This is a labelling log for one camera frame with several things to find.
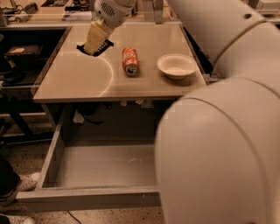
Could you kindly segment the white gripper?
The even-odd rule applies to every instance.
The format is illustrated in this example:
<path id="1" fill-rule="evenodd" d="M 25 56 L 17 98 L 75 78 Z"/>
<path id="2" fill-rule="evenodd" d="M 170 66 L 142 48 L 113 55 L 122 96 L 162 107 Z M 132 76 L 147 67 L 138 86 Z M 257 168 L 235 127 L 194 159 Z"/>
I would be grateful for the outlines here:
<path id="1" fill-rule="evenodd" d="M 121 26 L 131 13 L 131 0 L 95 0 L 95 15 L 87 33 L 84 51 L 93 55 L 110 37 L 113 29 Z"/>

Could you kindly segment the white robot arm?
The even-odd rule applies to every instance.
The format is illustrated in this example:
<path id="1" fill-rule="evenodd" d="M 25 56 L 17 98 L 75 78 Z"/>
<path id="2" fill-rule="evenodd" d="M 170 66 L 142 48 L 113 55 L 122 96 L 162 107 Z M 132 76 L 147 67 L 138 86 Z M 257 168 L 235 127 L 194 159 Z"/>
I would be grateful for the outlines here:
<path id="1" fill-rule="evenodd" d="M 279 30 L 242 0 L 167 0 L 221 80 L 157 127 L 166 224 L 279 224 Z"/>

